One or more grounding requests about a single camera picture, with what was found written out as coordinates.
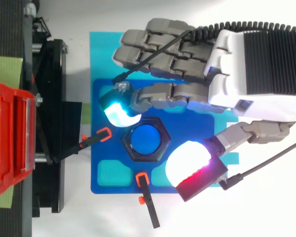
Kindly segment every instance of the black ribbed cover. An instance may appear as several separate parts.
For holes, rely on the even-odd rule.
[[[0,0],[0,56],[22,58],[23,0]]]
[[[296,95],[296,32],[245,32],[247,94]]]
[[[11,208],[0,208],[0,237],[22,236],[22,184],[14,186]]]

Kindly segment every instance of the blue tray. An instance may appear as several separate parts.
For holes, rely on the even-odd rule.
[[[135,89],[138,89],[158,81],[130,80],[130,82]],[[171,142],[159,162],[134,162],[121,141],[125,128],[111,125],[98,103],[99,97],[111,88],[111,80],[97,79],[93,82],[92,134],[96,134],[96,131],[105,126],[108,126],[113,133],[111,139],[92,146],[91,190],[97,194],[140,193],[141,190],[135,181],[135,175],[139,172],[148,174],[152,193],[176,192],[165,175],[165,162],[171,152],[185,141],[201,142],[213,136],[215,123],[225,128],[227,121],[236,121],[229,112],[212,115],[196,113],[181,107],[166,111],[152,108],[144,113],[143,118],[159,117],[171,136]],[[143,139],[145,137],[147,146],[149,142],[154,143],[147,141],[145,134],[137,134],[137,139],[141,136]],[[230,153],[222,157],[222,160],[226,165],[239,163],[237,153]]]
[[[172,141],[159,162],[133,162],[121,142],[124,128],[111,125],[98,103],[99,97],[112,89],[111,79],[125,71],[112,61],[114,51],[120,46],[121,36],[122,33],[90,33],[92,135],[105,126],[108,126],[113,133],[110,140],[92,146],[91,190],[96,194],[141,193],[135,175],[144,171],[150,179],[149,188],[152,193],[176,193],[165,175],[165,161],[169,154],[186,140],[201,141],[211,137],[214,133],[224,130],[227,122],[237,122],[238,118],[229,111],[218,115],[197,113],[184,108],[165,111],[151,109],[143,116],[160,117]],[[169,82],[141,72],[133,73],[129,79],[135,89],[156,82]],[[239,157],[237,153],[229,153],[222,157],[222,161],[226,165],[239,164]]]

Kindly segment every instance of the black metal frame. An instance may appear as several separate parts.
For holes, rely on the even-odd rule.
[[[43,98],[37,108],[36,152],[47,161],[36,163],[33,171],[33,217],[39,217],[40,207],[51,207],[52,213],[64,208],[65,161],[55,163],[54,158],[79,143],[82,103],[63,101],[64,46],[61,39],[44,41],[39,54],[33,54],[32,91]]]

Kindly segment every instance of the screw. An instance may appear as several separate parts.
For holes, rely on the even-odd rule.
[[[63,45],[63,53],[68,54],[68,52],[69,52],[68,45]]]
[[[37,93],[37,95],[35,96],[35,102],[37,107],[39,107],[40,104],[43,103],[43,98],[41,98],[39,93]]]
[[[34,3],[29,2],[26,4],[26,6],[24,8],[24,15],[27,18],[36,17],[36,7],[35,7]]]

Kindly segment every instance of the black cable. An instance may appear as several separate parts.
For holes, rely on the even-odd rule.
[[[252,174],[253,172],[256,172],[257,170],[265,167],[266,165],[270,164],[271,162],[277,160],[279,157],[285,155],[286,153],[290,152],[291,150],[296,148],[296,143],[291,145],[290,147],[287,147],[286,149],[284,149],[283,151],[281,151],[280,153],[276,154],[275,156],[273,156],[272,158],[266,160],[265,162],[253,167],[252,169],[249,169],[248,171],[242,173],[242,177],[246,177],[249,174]]]
[[[170,46],[172,46],[173,44],[175,44],[176,42],[178,42],[179,40],[181,40],[182,38],[184,38],[185,36],[187,36],[188,34],[190,34],[192,31],[185,31],[182,34],[180,34],[178,37],[175,37],[173,40],[171,40],[169,43],[167,43],[165,46],[163,46],[161,49],[157,50],[156,52],[154,52],[152,55],[150,55],[148,58],[146,58],[145,60],[143,60],[142,62],[140,62],[138,65],[136,65],[135,67],[133,67],[132,69],[130,69],[129,71],[125,72],[125,73],[121,73],[118,76],[116,76],[112,82],[113,84],[119,83],[124,81],[131,73],[137,71],[139,68],[141,68],[142,66],[144,66],[146,63],[148,63],[151,59],[155,58],[156,56],[158,56],[160,53],[163,53],[164,51],[167,50],[167,48],[169,48]]]
[[[286,153],[290,152],[291,150],[293,150],[295,148],[296,148],[296,143],[291,145],[290,147],[287,147],[286,149],[284,149],[280,153],[276,154],[275,156],[271,157],[270,159],[266,160],[265,162],[253,167],[252,169],[249,169],[248,171],[246,171],[242,174],[236,174],[226,180],[222,180],[219,182],[219,184],[224,190],[227,190],[227,189],[231,188],[232,186],[236,185],[237,183],[239,183],[241,180],[243,180],[244,177],[265,167],[266,165],[272,163],[273,161],[277,160],[278,158],[280,158],[281,156],[285,155]]]

